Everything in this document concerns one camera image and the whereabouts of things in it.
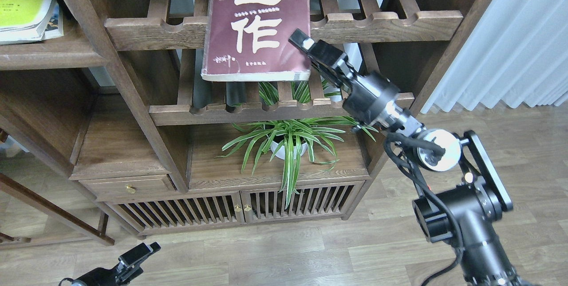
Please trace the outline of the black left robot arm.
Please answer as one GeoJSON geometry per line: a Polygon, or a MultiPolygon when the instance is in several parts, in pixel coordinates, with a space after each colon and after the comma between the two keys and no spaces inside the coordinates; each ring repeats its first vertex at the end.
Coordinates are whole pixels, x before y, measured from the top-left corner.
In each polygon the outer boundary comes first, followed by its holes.
{"type": "Polygon", "coordinates": [[[72,286],[126,286],[143,273],[140,267],[142,262],[161,249],[157,242],[150,245],[138,244],[119,256],[118,263],[113,268],[97,267],[79,278],[63,278],[59,286],[64,281],[71,282],[72,286]]]}

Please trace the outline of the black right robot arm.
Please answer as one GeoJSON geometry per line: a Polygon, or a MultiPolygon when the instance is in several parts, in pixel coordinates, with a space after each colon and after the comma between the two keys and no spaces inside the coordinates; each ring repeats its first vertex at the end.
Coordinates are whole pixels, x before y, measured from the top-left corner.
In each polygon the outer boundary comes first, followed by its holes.
{"type": "Polygon", "coordinates": [[[347,54],[325,41],[314,41],[296,29],[289,42],[335,88],[348,93],[343,108],[355,119],[355,128],[378,124],[385,130],[385,152],[414,183],[418,199],[413,210],[426,239],[454,248],[454,262],[423,284],[461,265],[469,286],[529,286],[493,228],[513,209],[513,201],[479,136],[472,130],[458,136],[426,128],[398,106],[395,84],[376,71],[358,72],[347,54]]]}

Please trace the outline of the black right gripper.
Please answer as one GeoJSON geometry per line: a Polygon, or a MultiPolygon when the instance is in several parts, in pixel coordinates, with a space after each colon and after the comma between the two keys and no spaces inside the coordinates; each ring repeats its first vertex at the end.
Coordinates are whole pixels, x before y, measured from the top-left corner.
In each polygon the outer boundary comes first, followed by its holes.
{"type": "Polygon", "coordinates": [[[347,54],[327,42],[315,42],[304,31],[295,29],[288,41],[307,54],[321,76],[335,88],[347,92],[343,108],[364,125],[400,126],[396,104],[399,88],[378,73],[360,74],[347,54]]]}

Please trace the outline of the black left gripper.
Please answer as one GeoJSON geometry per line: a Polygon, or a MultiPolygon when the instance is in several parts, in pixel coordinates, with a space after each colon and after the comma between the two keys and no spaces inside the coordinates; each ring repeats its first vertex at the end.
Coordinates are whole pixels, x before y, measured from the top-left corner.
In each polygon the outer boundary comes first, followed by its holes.
{"type": "Polygon", "coordinates": [[[160,251],[158,242],[138,244],[119,256],[112,269],[97,267],[79,278],[71,279],[72,286],[125,286],[143,273],[140,267],[149,256],[160,251]]]}

